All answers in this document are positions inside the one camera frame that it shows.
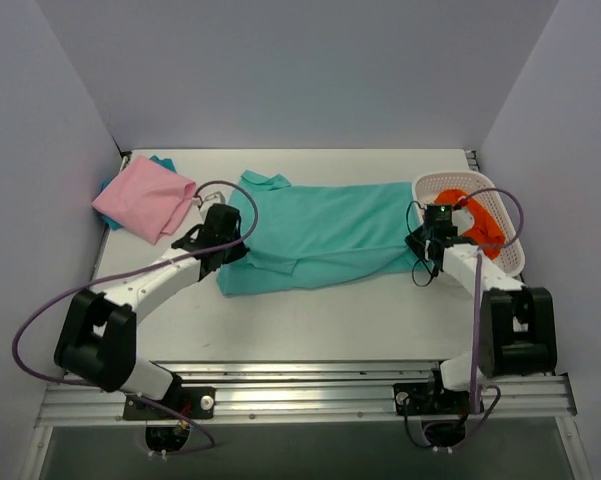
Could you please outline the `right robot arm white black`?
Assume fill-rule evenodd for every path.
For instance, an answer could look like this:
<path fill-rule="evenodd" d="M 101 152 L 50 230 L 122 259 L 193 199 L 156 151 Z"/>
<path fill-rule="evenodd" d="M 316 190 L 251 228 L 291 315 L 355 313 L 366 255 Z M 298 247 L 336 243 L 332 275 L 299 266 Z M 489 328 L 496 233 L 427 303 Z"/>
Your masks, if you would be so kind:
<path fill-rule="evenodd" d="M 430 204 L 422 224 L 405 243 L 436 277 L 444 273 L 474 301 L 470 350 L 440 363 L 440 378 L 424 388 L 435 412 L 449 411 L 460 391 L 474 391 L 488 379 L 550 372 L 557 365 L 553 298 L 506 274 L 477 243 L 458 234 L 453 207 Z"/>

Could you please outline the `teal t-shirt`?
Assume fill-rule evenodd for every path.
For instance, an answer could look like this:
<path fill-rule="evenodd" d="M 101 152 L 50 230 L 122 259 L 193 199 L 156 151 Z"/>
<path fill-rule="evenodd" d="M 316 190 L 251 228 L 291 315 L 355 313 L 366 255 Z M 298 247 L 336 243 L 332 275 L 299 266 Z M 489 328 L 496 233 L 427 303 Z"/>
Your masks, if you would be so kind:
<path fill-rule="evenodd" d="M 223 266 L 226 296 L 316 289 L 420 269 L 405 243 L 415 225 L 408 182 L 292 185 L 246 170 L 229 203 L 240 211 L 248 254 Z"/>

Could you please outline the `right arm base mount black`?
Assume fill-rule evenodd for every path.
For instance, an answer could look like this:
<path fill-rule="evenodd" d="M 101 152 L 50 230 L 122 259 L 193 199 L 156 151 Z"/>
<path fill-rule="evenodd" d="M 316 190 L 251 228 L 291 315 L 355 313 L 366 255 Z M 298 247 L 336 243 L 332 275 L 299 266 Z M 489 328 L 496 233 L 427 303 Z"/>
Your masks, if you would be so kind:
<path fill-rule="evenodd" d="M 399 416 L 451 415 L 470 413 L 469 393 L 425 383 L 396 383 L 392 387 L 394 408 Z"/>

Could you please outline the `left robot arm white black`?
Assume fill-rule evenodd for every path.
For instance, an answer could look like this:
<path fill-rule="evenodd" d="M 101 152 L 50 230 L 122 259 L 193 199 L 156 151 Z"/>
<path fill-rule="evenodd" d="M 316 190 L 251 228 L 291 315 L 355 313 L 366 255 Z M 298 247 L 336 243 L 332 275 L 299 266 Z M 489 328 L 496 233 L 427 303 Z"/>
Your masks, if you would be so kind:
<path fill-rule="evenodd" d="M 243 258 L 248 248 L 240 227 L 238 209 L 215 203 L 150 271 L 101 292 L 84 288 L 76 293 L 54 352 L 56 365 L 106 392 L 146 397 L 146 408 L 159 419 L 174 417 L 184 396 L 182 380 L 138 356 L 138 327 L 181 290 Z"/>

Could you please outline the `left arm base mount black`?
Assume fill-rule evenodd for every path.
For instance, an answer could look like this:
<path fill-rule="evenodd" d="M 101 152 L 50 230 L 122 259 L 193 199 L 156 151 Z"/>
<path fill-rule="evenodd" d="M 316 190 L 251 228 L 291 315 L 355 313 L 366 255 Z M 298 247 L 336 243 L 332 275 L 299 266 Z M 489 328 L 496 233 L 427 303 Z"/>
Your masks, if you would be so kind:
<path fill-rule="evenodd" d="M 169 407 L 193 420 L 208 420 L 214 417 L 216 389 L 210 386 L 186 386 L 181 397 Z M 133 397 L 125 400 L 122 418 L 127 421 L 175 420 L 171 414 L 147 405 Z"/>

